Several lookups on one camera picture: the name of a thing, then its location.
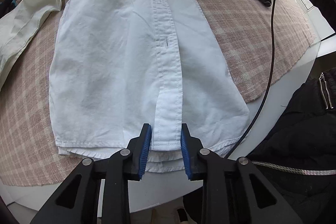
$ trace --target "wrinkled fabric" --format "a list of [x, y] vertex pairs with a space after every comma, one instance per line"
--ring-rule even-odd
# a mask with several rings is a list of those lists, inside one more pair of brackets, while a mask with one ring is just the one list
[[[271, 12], [258, 0], [197, 0], [245, 102], [266, 90], [272, 59]], [[295, 0], [277, 0], [272, 84], [314, 43], [314, 29]]]
[[62, 154], [107, 158], [147, 122], [149, 161], [167, 170], [163, 161], [181, 158], [182, 122], [214, 151], [235, 143], [248, 122], [196, 0], [69, 0], [49, 83]]

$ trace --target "white shirt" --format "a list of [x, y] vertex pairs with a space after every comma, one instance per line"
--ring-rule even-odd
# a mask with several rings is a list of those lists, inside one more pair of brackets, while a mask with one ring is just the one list
[[107, 158], [150, 123], [154, 172], [183, 166], [182, 122], [223, 154], [249, 121], [196, 0], [69, 0], [49, 83], [61, 154]]

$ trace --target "black cable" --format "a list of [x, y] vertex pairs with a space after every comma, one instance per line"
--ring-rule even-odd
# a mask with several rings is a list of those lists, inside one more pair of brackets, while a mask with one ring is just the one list
[[246, 137], [246, 135], [250, 132], [252, 126], [254, 125], [255, 121], [257, 120], [268, 95], [269, 92], [269, 88], [271, 87], [271, 82], [272, 82], [272, 76], [273, 76], [273, 68], [274, 68], [274, 53], [275, 53], [275, 44], [274, 44], [274, 27], [273, 27], [273, 20], [274, 20], [274, 9], [275, 9], [275, 0], [273, 0], [273, 5], [272, 5], [272, 14], [271, 14], [271, 34], [272, 34], [272, 61], [271, 61], [271, 68], [269, 71], [269, 78], [268, 78], [268, 83], [267, 83], [267, 88], [265, 91], [265, 95], [264, 98], [262, 99], [262, 102], [260, 104], [260, 107], [256, 113], [256, 115], [254, 116], [252, 122], [250, 123], [249, 127], [247, 128], [247, 130], [244, 132], [244, 134], [239, 138], [239, 140], [235, 143], [235, 145], [230, 149], [230, 151], [224, 156], [225, 159], [227, 159], [232, 153], [233, 151], [235, 151], [235, 149], [238, 147], [238, 145], [244, 140], [244, 138]]

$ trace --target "white table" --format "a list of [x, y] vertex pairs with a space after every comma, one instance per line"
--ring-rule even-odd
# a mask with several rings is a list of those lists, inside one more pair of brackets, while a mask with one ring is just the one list
[[[271, 86], [268, 98], [258, 120], [246, 137], [246, 140], [231, 155], [232, 159], [247, 155], [268, 134], [287, 106], [294, 91], [306, 81], [319, 50], [319, 45], [319, 42], [313, 44], [292, 70]], [[251, 120], [257, 112], [261, 100], [262, 97], [259, 97], [247, 104], [250, 109]], [[202, 181], [189, 181], [184, 170], [163, 174], [147, 172], [140, 182], [129, 182], [130, 212], [144, 210], [169, 202], [196, 190], [202, 184]], [[59, 183], [33, 187], [6, 185], [3, 187], [9, 192], [13, 201], [28, 208], [39, 210], [58, 185]], [[99, 203], [98, 216], [101, 215], [101, 202], [102, 200]]]

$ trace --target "blue gripper pad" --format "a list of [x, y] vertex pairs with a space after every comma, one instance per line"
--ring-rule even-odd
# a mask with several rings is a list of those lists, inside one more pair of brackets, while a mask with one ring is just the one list
[[146, 170], [146, 164], [148, 159], [148, 153], [149, 153], [149, 146], [151, 145], [151, 138], [152, 138], [152, 127], [151, 125], [148, 125], [145, 140], [143, 142], [143, 147], [140, 153], [139, 157], [139, 177], [142, 179], [142, 176], [145, 173]]
[[190, 155], [189, 155], [188, 148], [186, 145], [183, 130], [181, 130], [181, 150], [182, 150], [182, 157], [183, 157], [185, 173], [188, 179], [191, 179], [192, 174], [191, 174], [191, 167], [190, 167]]

